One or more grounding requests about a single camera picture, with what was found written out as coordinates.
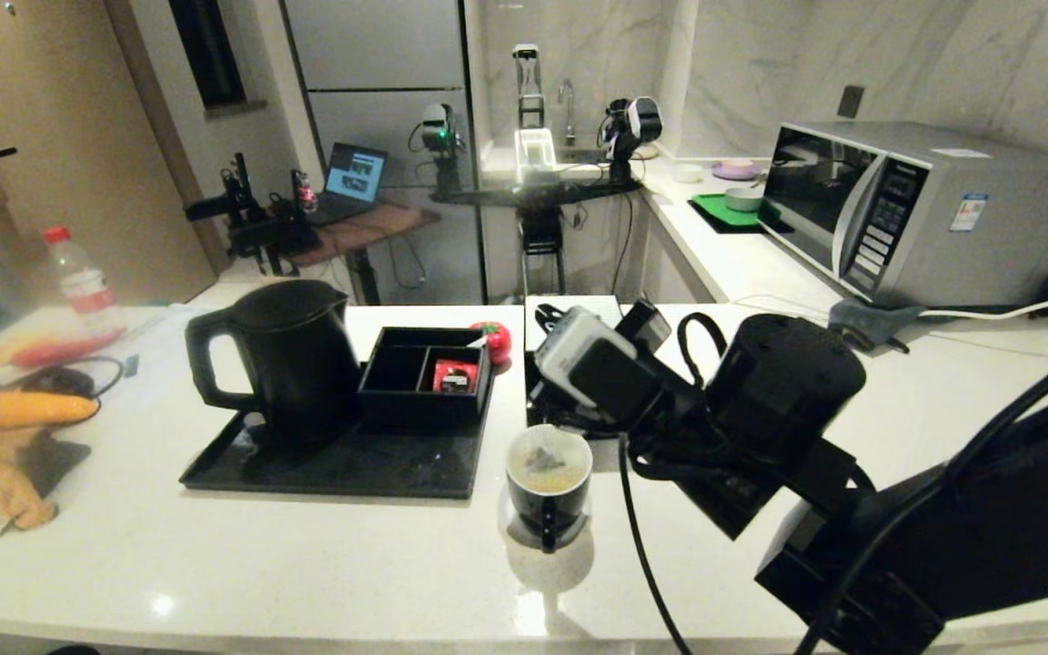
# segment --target wall outlet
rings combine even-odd
[[[856,117],[859,113],[859,102],[865,99],[865,88],[861,86],[845,86],[844,95],[839,96],[838,115]]]

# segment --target tea bag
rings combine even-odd
[[[538,444],[524,461],[524,467],[529,474],[552,472],[553,468],[561,468],[565,461],[556,456],[555,452]]]

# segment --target black box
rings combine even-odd
[[[467,348],[483,332],[452,327],[384,327],[358,385],[363,420],[368,425],[433,429],[477,422],[492,381],[487,348]],[[436,362],[478,366],[471,390],[431,390]]]

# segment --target laptop screen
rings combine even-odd
[[[387,153],[369,148],[334,144],[329,152],[326,191],[373,203],[383,179]]]

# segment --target red bottle cap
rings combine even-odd
[[[43,240],[46,241],[47,245],[58,244],[59,241],[66,241],[71,239],[71,232],[62,224],[56,224],[54,227],[47,227],[43,231]]]

